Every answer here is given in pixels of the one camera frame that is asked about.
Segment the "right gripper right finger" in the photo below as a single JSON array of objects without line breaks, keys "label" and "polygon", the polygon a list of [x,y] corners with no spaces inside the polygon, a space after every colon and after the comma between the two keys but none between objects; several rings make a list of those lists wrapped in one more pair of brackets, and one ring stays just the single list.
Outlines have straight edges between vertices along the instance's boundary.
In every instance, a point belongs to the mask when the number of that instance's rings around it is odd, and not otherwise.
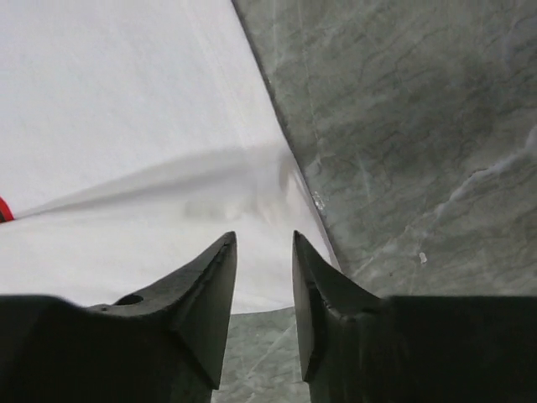
[{"label": "right gripper right finger", "polygon": [[293,237],[303,380],[314,402],[533,402],[532,296],[377,297]]}]

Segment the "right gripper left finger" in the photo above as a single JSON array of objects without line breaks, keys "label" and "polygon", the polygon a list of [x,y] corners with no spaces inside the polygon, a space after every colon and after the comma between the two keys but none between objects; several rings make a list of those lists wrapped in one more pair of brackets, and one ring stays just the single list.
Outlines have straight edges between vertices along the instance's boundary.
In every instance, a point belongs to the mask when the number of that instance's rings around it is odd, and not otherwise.
[{"label": "right gripper left finger", "polygon": [[237,238],[117,302],[1,299],[4,402],[208,402],[221,382]]}]

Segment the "white Coca-Cola t-shirt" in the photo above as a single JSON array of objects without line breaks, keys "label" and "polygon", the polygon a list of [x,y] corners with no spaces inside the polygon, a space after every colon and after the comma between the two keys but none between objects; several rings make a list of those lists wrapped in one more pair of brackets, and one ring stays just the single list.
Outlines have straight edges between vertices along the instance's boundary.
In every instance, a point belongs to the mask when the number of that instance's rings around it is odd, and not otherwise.
[{"label": "white Coca-Cola t-shirt", "polygon": [[237,235],[236,313],[332,246],[229,1],[1,4],[1,291],[112,303]]}]

